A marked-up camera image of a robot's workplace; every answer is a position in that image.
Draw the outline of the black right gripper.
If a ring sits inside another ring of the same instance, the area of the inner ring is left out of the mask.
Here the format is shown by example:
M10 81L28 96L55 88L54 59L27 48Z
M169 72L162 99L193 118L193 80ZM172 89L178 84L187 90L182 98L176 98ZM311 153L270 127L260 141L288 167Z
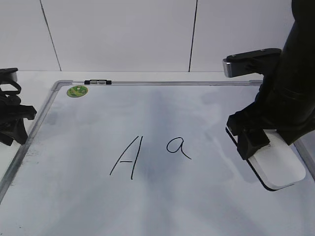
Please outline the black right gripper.
M237 151L243 160L269 145L265 130L275 130L292 144L315 129L315 77L264 76L254 102L230 115L226 126L237 136Z

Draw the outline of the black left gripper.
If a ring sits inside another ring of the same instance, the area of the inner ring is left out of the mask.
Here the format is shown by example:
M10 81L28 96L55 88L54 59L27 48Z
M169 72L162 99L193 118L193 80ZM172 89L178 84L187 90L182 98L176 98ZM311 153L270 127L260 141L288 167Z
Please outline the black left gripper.
M34 120L37 111L33 106L21 104L18 95L22 88L16 81L1 81L0 84L15 88L0 90L0 142L7 146L11 146L13 141L23 145L28 138L24 119Z

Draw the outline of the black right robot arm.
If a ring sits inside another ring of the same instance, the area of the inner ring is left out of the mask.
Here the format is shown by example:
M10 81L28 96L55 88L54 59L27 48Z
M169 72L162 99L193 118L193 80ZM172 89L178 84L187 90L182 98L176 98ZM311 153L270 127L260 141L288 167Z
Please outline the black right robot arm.
M294 24L283 49L268 48L227 56L226 77L261 74L253 103L229 116L227 128L247 160L269 144L275 130L290 145L315 128L315 3L294 0Z

